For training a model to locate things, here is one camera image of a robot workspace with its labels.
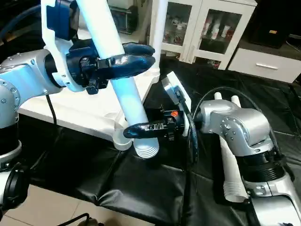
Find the black speaker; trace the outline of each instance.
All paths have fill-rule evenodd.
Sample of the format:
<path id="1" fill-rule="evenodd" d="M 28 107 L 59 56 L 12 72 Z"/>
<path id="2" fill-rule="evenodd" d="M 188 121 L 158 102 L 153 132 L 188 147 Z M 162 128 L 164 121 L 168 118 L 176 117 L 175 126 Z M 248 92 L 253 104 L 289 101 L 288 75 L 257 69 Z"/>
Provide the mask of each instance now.
<path id="1" fill-rule="evenodd" d="M 280 48 L 290 32 L 300 23 L 300 13 L 300 0 L 258 1 L 247 28 L 249 41 Z"/>

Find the black cable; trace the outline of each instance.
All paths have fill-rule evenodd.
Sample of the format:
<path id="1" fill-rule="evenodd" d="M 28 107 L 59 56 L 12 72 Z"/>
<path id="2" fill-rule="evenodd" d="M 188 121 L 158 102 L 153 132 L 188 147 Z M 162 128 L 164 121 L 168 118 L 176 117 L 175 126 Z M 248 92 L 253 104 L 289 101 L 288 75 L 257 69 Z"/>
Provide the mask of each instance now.
<path id="1" fill-rule="evenodd" d="M 73 222 L 75 222 L 75 221 L 77 221 L 77 220 L 79 220 L 79 219 L 81 219 L 81 218 L 84 218 L 84 217 L 87 218 L 87 219 L 86 219 L 85 225 L 88 225 L 89 220 L 90 220 L 90 215 L 89 215 L 88 213 L 84 213 L 84 214 L 79 215 L 78 217 L 75 217 L 75 218 L 73 218 L 73 219 L 71 219 L 71 220 L 68 220 L 67 222 L 62 223 L 62 224 L 60 224 L 60 225 L 58 225 L 58 226 L 67 226 L 67 225 L 72 224 Z"/>
<path id="2" fill-rule="evenodd" d="M 47 103 L 49 105 L 50 111 L 52 113 L 52 118 L 53 118 L 53 125 L 54 125 L 54 132 L 52 133 L 52 137 L 54 138 L 54 142 L 53 145 L 50 146 L 50 148 L 54 147 L 56 145 L 56 143 L 58 142 L 58 139 L 60 137 L 60 134 L 62 133 L 62 128 L 57 128 L 57 119 L 56 119 L 56 115 L 55 115 L 55 110 L 53 108 L 51 99 L 49 95 L 46 95 L 46 99 L 47 99 Z M 46 157 L 48 156 L 49 152 L 51 151 L 50 148 L 47 148 L 42 154 L 41 156 L 37 159 L 37 161 L 31 166 L 31 170 L 35 171 L 35 169 L 37 168 L 38 165 L 40 165 L 40 163 L 46 159 Z"/>
<path id="3" fill-rule="evenodd" d="M 191 137 L 192 139 L 192 143 L 193 143 L 193 149 L 194 149 L 194 152 L 193 152 L 193 161 L 194 162 L 197 162 L 198 161 L 198 153 L 199 153 L 199 150 L 198 150 L 198 134 L 197 134 L 197 129 L 196 129 L 196 125 L 194 124 L 194 121 L 193 121 L 193 118 L 191 116 L 191 113 L 187 107 L 187 105 L 185 104 L 185 102 L 183 101 L 180 101 L 180 103 L 182 104 L 183 106 L 183 110 L 187 116 L 187 119 L 188 119 L 188 122 L 189 122 L 189 136 Z"/>
<path id="4" fill-rule="evenodd" d="M 19 15 L 17 15 L 15 18 L 13 18 L 11 21 L 9 21 L 0 31 L 0 40 L 4 39 L 4 36 L 6 35 L 6 33 L 10 32 L 14 26 L 16 26 L 21 20 L 23 20 L 24 18 L 26 18 L 27 16 L 40 12 L 41 11 L 41 5 L 36 5 L 33 6 L 27 10 L 25 10 L 24 12 L 20 13 Z"/>
<path id="5" fill-rule="evenodd" d="M 52 113 L 52 117 L 53 117 L 53 124 L 57 125 L 57 120 L 56 120 L 56 115 L 55 115 L 55 110 L 53 109 L 53 106 L 52 106 L 52 103 L 51 103 L 51 100 L 50 100 L 50 96 L 49 95 L 46 95 L 46 99 L 47 99 L 47 103 L 49 105 L 49 108 L 50 108 L 50 111 Z"/>
<path id="6" fill-rule="evenodd" d="M 259 112 L 262 113 L 262 110 L 258 107 L 258 105 L 257 105 L 250 97 L 248 97 L 246 94 L 244 94 L 243 92 L 241 92 L 241 91 L 239 91 L 239 90 L 237 90 L 237 89 L 235 89 L 235 88 L 232 88 L 232 87 L 221 86 L 221 87 L 216 87 L 216 88 L 214 88 L 214 89 L 208 91 L 208 92 L 200 99 L 200 101 L 198 102 L 198 105 L 197 105 L 197 107 L 196 107 L 196 109 L 195 109 L 195 111 L 194 111 L 194 113 L 193 113 L 193 116 L 192 116 L 192 119 L 193 119 L 193 120 L 195 120 L 195 117 L 196 117 L 196 115 L 197 115 L 198 109 L 199 109 L 199 107 L 201 106 L 202 102 L 205 100 L 205 98 L 206 98 L 208 95 L 210 95 L 210 94 L 212 94 L 212 93 L 214 93 L 214 92 L 217 92 L 217 91 L 219 91 L 219 90 L 228 90 L 228 91 L 231 91 L 231 92 L 235 93 L 235 94 L 238 95 L 238 96 L 243 96 L 244 98 L 246 98 L 246 99 L 253 105 L 253 107 L 254 107 L 257 111 L 259 111 Z M 281 154 L 281 151 L 280 151 L 280 149 L 279 149 L 279 146 L 278 146 L 278 143 L 277 143 L 277 140 L 276 140 L 275 133 L 274 133 L 274 131 L 273 131 L 273 129 L 272 129 L 271 126 L 270 126 L 270 131 L 269 131 L 269 133 L 270 133 L 270 138 L 271 138 L 271 140 L 272 140 L 272 142 L 273 142 L 273 144 L 274 144 L 276 150 L 279 152 L 279 154 Z M 190 147 L 191 133 L 189 133 L 189 132 L 188 132 L 187 140 L 188 140 L 188 145 L 189 145 L 189 147 Z"/>
<path id="7" fill-rule="evenodd" d="M 186 100 L 185 100 L 181 90 L 179 89 L 179 87 L 175 88 L 175 94 L 176 94 L 180 104 L 182 105 L 184 113 L 186 114 L 188 122 L 189 122 L 189 131 L 188 132 L 189 132 L 189 137 L 190 137 L 190 139 L 192 139 L 192 143 L 193 143 L 193 162 L 196 163 L 198 161 L 198 153 L 199 153 L 198 133 L 197 133 L 196 125 L 194 124 L 194 120 L 191 116 L 190 110 L 188 109 L 188 107 L 185 103 Z"/>

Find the orange label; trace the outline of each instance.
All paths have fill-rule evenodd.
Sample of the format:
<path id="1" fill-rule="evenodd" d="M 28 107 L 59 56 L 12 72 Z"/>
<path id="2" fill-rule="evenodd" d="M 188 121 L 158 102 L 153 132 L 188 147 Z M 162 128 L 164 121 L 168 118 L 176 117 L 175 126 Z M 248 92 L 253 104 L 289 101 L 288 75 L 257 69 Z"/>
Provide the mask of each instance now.
<path id="1" fill-rule="evenodd" d="M 171 112 L 171 116 L 177 117 L 178 116 L 178 112 Z"/>

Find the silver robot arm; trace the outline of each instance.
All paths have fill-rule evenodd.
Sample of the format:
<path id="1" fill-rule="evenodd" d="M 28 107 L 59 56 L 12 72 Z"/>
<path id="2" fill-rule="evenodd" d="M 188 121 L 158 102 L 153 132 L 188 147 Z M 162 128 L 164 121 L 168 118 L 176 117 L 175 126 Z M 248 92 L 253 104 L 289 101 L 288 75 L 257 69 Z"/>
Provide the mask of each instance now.
<path id="1" fill-rule="evenodd" d="M 202 132 L 223 137 L 236 156 L 253 205 L 254 224 L 300 226 L 300 199 L 269 136 L 266 117 L 227 100 L 211 100 L 201 104 L 198 118 Z"/>
<path id="2" fill-rule="evenodd" d="M 42 49 L 11 56 L 0 66 L 0 208 L 3 214 L 24 202 L 29 186 L 28 168 L 15 163 L 22 150 L 17 110 L 30 98 L 62 90 L 51 77 L 51 61 L 50 52 Z"/>
<path id="3" fill-rule="evenodd" d="M 0 129 L 16 123 L 17 110 L 26 100 L 62 90 L 47 74 L 45 59 L 49 54 L 46 49 L 19 53 L 1 63 Z"/>

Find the metal screw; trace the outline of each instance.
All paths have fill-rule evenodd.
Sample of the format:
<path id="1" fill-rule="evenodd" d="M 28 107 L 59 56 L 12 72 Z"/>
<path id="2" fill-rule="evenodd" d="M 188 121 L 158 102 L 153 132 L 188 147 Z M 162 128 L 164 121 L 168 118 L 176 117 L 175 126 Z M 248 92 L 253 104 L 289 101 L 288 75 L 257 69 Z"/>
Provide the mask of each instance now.
<path id="1" fill-rule="evenodd" d="M 256 194 L 257 196 L 262 196 L 262 195 L 264 195 L 263 192 L 256 192 L 255 194 Z"/>

